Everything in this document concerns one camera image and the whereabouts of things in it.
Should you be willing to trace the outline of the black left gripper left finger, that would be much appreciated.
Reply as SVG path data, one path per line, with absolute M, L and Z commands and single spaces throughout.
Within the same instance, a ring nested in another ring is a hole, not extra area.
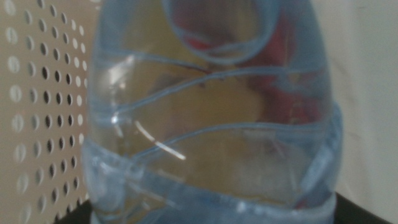
M 54 224 L 90 224 L 93 208 L 89 200 L 79 204 L 76 209 L 64 217 L 54 221 Z

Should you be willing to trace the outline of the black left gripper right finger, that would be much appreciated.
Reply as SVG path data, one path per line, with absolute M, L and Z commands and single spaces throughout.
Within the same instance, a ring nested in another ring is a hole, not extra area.
M 336 193 L 334 224 L 392 224 Z

